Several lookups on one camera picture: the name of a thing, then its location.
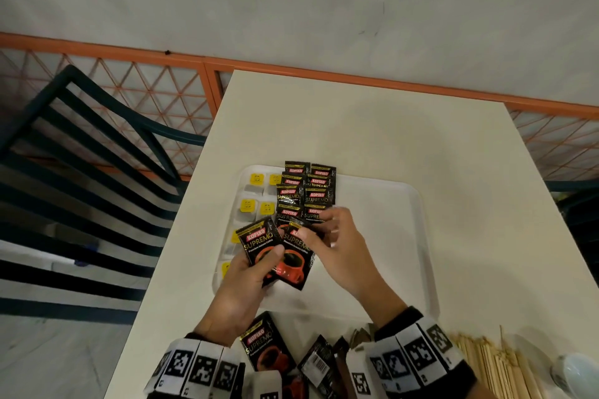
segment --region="table top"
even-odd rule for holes
[[[235,71],[107,399],[143,397],[168,344],[210,304],[241,170],[290,158],[419,191],[446,331],[497,340],[502,325],[541,365],[572,351],[599,359],[599,289],[503,104]],[[302,328],[294,356],[314,333]]]

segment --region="gray wall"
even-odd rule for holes
[[[599,104],[599,0],[0,0],[0,30]]]

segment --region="marble floor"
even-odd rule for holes
[[[162,207],[176,209],[176,206],[165,204],[151,193],[139,189],[127,178],[119,177],[119,179],[135,188],[146,199],[152,200]],[[3,174],[1,170],[0,180],[7,181],[6,174]],[[153,218],[94,182],[86,182],[85,186],[88,190],[95,191],[106,199],[115,203],[119,202],[123,208],[138,216],[149,221],[154,219],[154,222],[159,225],[169,226],[165,221]],[[53,193],[48,190],[31,191],[31,184],[25,184],[24,187],[36,195],[38,195],[36,191],[42,194],[48,192],[47,199],[59,198],[59,196],[53,196]],[[164,244],[163,238],[143,234],[102,212],[89,208],[79,209],[79,211],[85,212],[91,220],[124,235],[160,246]],[[148,266],[155,266],[157,261],[155,258],[138,255],[103,241],[100,242],[100,251]],[[3,252],[0,252],[0,258],[134,288],[145,289],[149,283],[149,280],[145,278],[115,273],[94,266],[77,267],[60,262],[50,262],[47,259]],[[0,296],[115,309],[137,310],[139,308],[139,303],[136,302],[95,297],[78,292],[57,291],[41,286],[2,280],[0,280]],[[101,399],[109,385],[130,329],[129,325],[1,315],[0,391],[2,391],[2,397],[11,399]]]

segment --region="white tray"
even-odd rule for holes
[[[214,292],[221,284],[222,264],[241,249],[241,244],[233,249],[232,232],[250,222],[236,221],[241,200],[256,199],[257,209],[262,202],[276,204],[275,189],[268,186],[268,180],[270,175],[281,174],[282,171],[282,167],[259,165],[246,167],[242,171],[214,272]],[[254,173],[264,174],[266,186],[262,195],[244,191]],[[366,239],[374,263],[389,286],[408,305],[414,305],[433,318],[438,318],[437,291],[418,192],[405,183],[338,174],[336,204],[352,211],[356,227]],[[254,220],[261,217],[256,214]],[[278,281],[264,298],[261,308],[369,321],[357,301],[326,273],[318,257],[314,260],[302,291]]]

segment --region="orange metal frame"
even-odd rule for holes
[[[327,71],[305,70],[301,68],[282,67],[279,65],[229,60],[201,55],[178,54],[171,53],[170,51],[161,52],[156,50],[133,49],[129,47],[94,45],[76,41],[29,37],[2,32],[0,32],[0,47],[195,69],[198,71],[202,80],[204,92],[206,93],[206,100],[208,101],[213,116],[216,115],[223,98],[223,90],[221,87],[221,80],[218,77],[218,72],[224,71],[231,73],[234,70],[244,70],[273,75],[293,76],[295,78],[327,80],[332,82],[342,82],[344,84],[367,85],[475,100],[498,101],[505,103],[506,107],[511,110],[538,112],[551,116],[568,116],[599,120],[599,106],[586,106],[583,104],[540,100],[515,95],[441,87],[437,85],[414,84],[389,79],[366,78],[363,76],[343,75],[340,73],[329,73]]]

